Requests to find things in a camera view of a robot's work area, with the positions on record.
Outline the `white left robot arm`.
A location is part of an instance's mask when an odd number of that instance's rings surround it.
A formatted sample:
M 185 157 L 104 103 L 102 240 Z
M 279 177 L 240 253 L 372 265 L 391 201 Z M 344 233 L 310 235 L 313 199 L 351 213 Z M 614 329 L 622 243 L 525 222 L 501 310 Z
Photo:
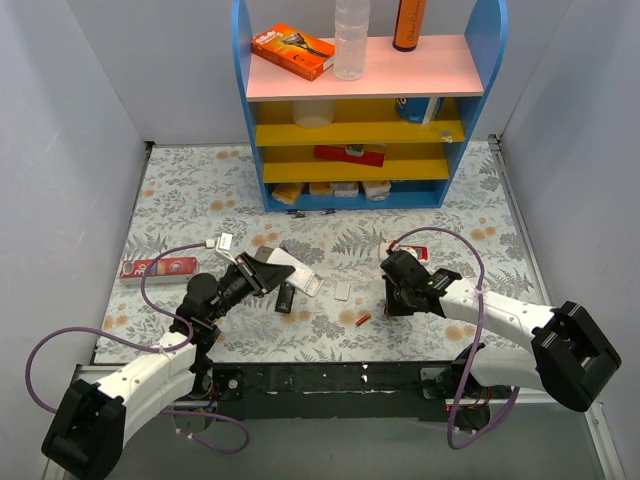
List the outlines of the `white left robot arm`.
M 126 443 L 174 401 L 205 398 L 214 384 L 207 354 L 220 335 L 217 320 L 248 296 L 279 287 L 296 268 L 242 253 L 222 278 L 192 277 L 174 321 L 158 344 L 118 371 L 66 390 L 41 451 L 79 479 L 104 479 Z

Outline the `white battery cover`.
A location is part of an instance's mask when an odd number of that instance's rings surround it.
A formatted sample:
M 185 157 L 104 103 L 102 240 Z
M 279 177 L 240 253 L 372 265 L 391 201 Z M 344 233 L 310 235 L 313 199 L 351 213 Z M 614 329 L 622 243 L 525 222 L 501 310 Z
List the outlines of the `white battery cover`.
M 347 282 L 337 282 L 334 291 L 334 299 L 347 301 L 350 295 L 350 285 Z

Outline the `black remote control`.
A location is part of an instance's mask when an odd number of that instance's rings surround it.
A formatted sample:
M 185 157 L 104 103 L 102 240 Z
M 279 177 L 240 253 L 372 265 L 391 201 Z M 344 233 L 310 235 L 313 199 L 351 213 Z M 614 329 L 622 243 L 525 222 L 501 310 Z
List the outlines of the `black remote control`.
M 278 291 L 274 310 L 277 313 L 289 315 L 292 311 L 295 293 L 296 289 L 294 286 L 283 282 Z

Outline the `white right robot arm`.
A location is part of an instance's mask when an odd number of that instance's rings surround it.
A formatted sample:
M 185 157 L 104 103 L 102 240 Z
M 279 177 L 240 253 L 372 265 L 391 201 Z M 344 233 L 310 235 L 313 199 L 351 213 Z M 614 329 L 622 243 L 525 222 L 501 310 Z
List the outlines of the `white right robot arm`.
M 450 270 L 429 273 L 404 250 L 391 253 L 381 269 L 388 315 L 434 314 L 516 344 L 514 350 L 484 346 L 459 355 L 452 383 L 464 397 L 486 387 L 520 387 L 544 391 L 564 407 L 584 412 L 622 365 L 595 320 L 574 302 L 551 307 L 483 293 Z

